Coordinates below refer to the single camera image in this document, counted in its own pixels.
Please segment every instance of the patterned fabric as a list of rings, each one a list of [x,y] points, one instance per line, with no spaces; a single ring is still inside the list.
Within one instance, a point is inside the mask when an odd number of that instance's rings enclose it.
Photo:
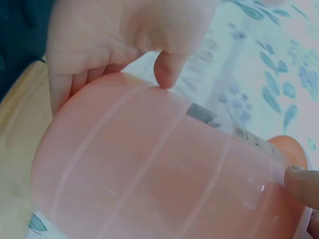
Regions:
[[[319,169],[317,143],[319,2],[268,8],[254,0],[222,0],[203,45],[173,92],[264,139],[287,134]],[[156,82],[149,53],[125,71]],[[64,239],[40,213],[28,239]]]

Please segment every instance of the beige surface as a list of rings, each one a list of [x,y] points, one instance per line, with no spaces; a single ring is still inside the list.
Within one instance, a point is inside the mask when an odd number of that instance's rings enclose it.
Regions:
[[[37,62],[0,104],[0,238],[21,239],[32,212],[29,172],[51,121],[47,67]]]

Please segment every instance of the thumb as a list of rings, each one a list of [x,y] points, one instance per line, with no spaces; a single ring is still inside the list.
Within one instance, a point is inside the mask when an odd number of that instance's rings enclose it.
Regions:
[[[162,51],[154,65],[154,74],[159,85],[165,89],[172,88],[188,59],[188,55],[169,54]]]
[[[285,187],[303,205],[319,209],[319,172],[290,166],[285,172]]]

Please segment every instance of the finger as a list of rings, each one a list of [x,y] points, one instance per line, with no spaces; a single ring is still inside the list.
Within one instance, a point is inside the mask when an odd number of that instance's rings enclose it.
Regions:
[[[87,70],[84,70],[84,71],[73,76],[70,97],[72,95],[74,95],[75,93],[77,93],[80,89],[82,89],[85,86],[87,78],[88,78],[88,71]]]
[[[103,75],[107,75],[110,73],[115,73],[115,72],[120,72],[122,71],[125,67],[127,67],[128,64],[125,65],[116,65],[116,64],[112,64],[109,65],[105,68]]]
[[[285,171],[285,187],[303,205],[319,209],[319,172],[290,166]]]
[[[314,210],[311,216],[308,232],[314,239],[319,239],[319,211]]]
[[[86,84],[89,84],[91,81],[94,81],[97,78],[103,76],[104,70],[105,66],[100,66],[99,68],[89,70]]]
[[[53,115],[55,115],[69,99],[72,78],[72,75],[55,75],[49,73],[50,98]]]
[[[188,55],[168,54],[162,51],[154,64],[154,74],[159,85],[172,88],[188,59]]]

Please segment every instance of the barcode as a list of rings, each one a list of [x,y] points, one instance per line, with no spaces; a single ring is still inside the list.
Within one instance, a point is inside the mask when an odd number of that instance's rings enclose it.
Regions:
[[[242,139],[245,139],[244,131],[240,128],[236,128],[236,134],[238,137],[241,137]]]

